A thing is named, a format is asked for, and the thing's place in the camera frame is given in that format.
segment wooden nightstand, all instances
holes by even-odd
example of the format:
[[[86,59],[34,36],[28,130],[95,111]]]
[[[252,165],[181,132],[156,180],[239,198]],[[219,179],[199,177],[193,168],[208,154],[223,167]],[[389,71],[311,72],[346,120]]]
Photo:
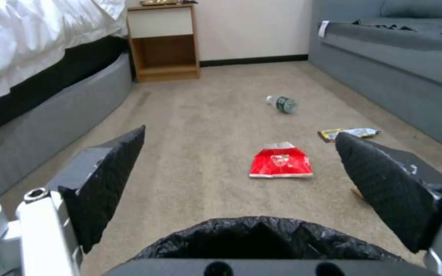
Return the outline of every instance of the wooden nightstand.
[[[139,82],[200,77],[192,4],[131,7],[127,19]]]

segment carpet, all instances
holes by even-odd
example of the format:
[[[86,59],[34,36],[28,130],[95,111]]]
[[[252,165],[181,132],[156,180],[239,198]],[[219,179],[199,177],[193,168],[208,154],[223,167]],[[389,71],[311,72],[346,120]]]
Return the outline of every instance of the carpet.
[[[265,104],[268,95],[299,103],[295,115]],[[209,218],[271,215],[316,222],[409,253],[354,187],[332,143],[317,131],[373,127],[373,141],[415,153],[442,172],[442,145],[339,84],[308,62],[209,67],[200,80],[137,84],[125,102],[83,138],[0,198],[14,210],[82,148],[145,124],[146,142],[114,219],[82,264],[103,274],[171,232]],[[311,179],[250,179],[265,143],[289,141],[310,157]]]

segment white drawer front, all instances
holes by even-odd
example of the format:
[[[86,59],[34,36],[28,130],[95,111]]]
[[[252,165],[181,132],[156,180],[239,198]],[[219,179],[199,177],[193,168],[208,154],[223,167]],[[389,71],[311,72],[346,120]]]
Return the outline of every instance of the white drawer front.
[[[193,34],[190,8],[129,11],[128,21],[132,38]]]

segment plastic water bottle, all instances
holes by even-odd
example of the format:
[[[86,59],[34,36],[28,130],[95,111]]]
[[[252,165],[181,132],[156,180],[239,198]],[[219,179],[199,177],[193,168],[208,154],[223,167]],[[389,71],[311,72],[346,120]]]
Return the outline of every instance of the plastic water bottle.
[[[296,111],[296,108],[298,107],[293,99],[289,99],[286,97],[276,98],[275,96],[267,96],[265,102],[268,105],[272,105],[273,107],[277,108],[280,112],[286,114],[294,113]]]

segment white bedsheet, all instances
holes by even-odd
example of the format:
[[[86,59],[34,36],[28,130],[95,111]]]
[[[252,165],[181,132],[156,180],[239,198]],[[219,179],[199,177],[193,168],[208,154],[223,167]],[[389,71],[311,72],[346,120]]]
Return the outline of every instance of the white bedsheet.
[[[126,12],[125,0],[0,0],[0,97],[67,48],[126,35]]]

